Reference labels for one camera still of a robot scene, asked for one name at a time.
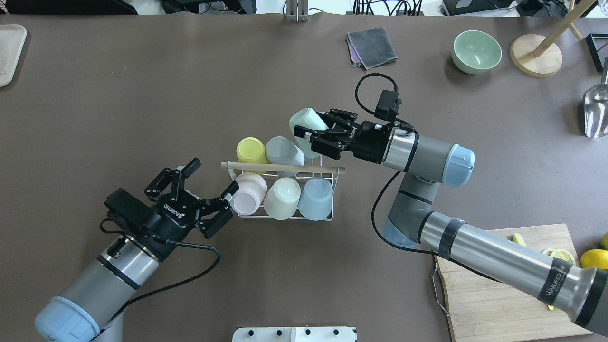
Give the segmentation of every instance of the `folded towel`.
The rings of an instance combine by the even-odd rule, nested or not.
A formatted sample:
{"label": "folded towel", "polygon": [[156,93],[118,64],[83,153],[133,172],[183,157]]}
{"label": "folded towel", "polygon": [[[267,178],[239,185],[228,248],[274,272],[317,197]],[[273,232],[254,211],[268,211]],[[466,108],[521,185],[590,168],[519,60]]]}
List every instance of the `folded towel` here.
{"label": "folded towel", "polygon": [[[384,26],[371,30],[348,32],[347,39],[350,44],[349,48],[352,46],[354,54],[361,60],[361,64],[366,70],[397,59],[393,43]],[[356,65],[357,62],[353,57],[351,53],[353,64]]]}

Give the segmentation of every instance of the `yellow cup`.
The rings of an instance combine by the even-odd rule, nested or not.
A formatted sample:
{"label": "yellow cup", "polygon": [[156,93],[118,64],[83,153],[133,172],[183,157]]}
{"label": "yellow cup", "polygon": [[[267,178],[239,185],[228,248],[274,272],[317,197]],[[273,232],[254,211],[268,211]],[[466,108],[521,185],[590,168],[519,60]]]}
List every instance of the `yellow cup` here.
{"label": "yellow cup", "polygon": [[[270,164],[266,157],[266,147],[259,139],[248,137],[241,140],[237,145],[238,162],[248,162],[252,164]],[[268,170],[243,170],[245,172],[255,172],[263,175]]]}

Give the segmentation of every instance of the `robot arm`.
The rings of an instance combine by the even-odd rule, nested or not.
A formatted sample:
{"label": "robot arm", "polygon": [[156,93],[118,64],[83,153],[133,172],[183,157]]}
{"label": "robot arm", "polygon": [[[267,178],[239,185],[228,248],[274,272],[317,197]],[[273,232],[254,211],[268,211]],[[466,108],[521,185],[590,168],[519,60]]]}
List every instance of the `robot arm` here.
{"label": "robot arm", "polygon": [[396,91],[382,92],[374,116],[389,121],[385,125],[359,125],[354,122],[357,114],[332,109],[318,113],[328,130],[296,126],[294,135],[330,158],[352,151],[356,158],[405,172],[389,220],[408,239],[554,305],[575,324],[608,336],[606,270],[578,268],[431,209],[440,183],[466,184],[475,154],[458,144],[420,136],[396,119],[401,103],[397,97]]}
{"label": "robot arm", "polygon": [[[232,218],[229,200],[238,184],[230,184],[219,197],[200,199],[184,188],[185,179],[200,166],[195,158],[183,168],[161,171],[145,189],[148,198],[156,202],[150,207],[123,189],[108,196],[108,217],[122,228],[123,232],[118,231],[122,236],[38,314],[35,325],[44,338],[80,342],[96,337],[178,245],[217,252],[181,242],[193,228],[209,239]],[[171,192],[163,194],[169,184]]]}

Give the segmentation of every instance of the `plastic cup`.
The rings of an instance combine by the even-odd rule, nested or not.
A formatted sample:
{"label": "plastic cup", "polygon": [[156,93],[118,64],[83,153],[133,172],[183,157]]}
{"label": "plastic cup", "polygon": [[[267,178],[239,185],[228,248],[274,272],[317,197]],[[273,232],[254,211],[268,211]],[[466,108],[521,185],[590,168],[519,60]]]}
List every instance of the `plastic cup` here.
{"label": "plastic cup", "polygon": [[[315,131],[326,130],[329,128],[327,125],[325,125],[323,119],[321,119],[317,112],[315,112],[312,108],[304,108],[291,117],[289,120],[289,128],[291,129],[291,133],[294,132],[294,127],[296,125],[310,128]],[[304,156],[306,158],[316,158],[320,156],[320,154],[311,150],[310,142],[298,137],[295,137],[295,141],[300,146],[300,149],[302,149],[302,152],[304,152]]]}
{"label": "plastic cup", "polygon": [[300,185],[293,178],[279,178],[264,198],[264,210],[275,220],[286,220],[295,214],[300,193]]}
{"label": "plastic cup", "polygon": [[[238,162],[248,162],[251,164],[270,164],[266,157],[266,148],[264,144],[253,137],[248,137],[241,140],[237,145],[237,158]],[[251,170],[248,172],[255,172],[259,175],[263,175],[268,170]]]}
{"label": "plastic cup", "polygon": [[[266,144],[266,157],[271,164],[304,165],[304,153],[293,142],[284,136],[276,136]],[[279,172],[282,177],[295,176],[297,172]]]}
{"label": "plastic cup", "polygon": [[333,208],[334,188],[328,180],[313,178],[306,182],[298,208],[302,216],[312,221],[326,218]]}
{"label": "plastic cup", "polygon": [[495,67],[502,58],[500,45],[489,34],[470,30],[454,40],[452,60],[467,74],[481,74]]}
{"label": "plastic cup", "polygon": [[257,173],[245,172],[235,178],[238,190],[232,195],[230,205],[239,215],[253,214],[264,200],[268,185]]}

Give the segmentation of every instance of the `wooden stand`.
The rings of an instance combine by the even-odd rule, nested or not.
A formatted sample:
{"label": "wooden stand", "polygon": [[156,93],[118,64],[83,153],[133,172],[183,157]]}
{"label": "wooden stand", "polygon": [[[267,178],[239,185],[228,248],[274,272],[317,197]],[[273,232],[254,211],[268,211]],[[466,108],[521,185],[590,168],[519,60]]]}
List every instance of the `wooden stand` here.
{"label": "wooden stand", "polygon": [[511,59],[523,72],[534,77],[549,77],[562,66],[562,53],[555,41],[595,3],[582,0],[547,36],[523,35],[511,44]]}

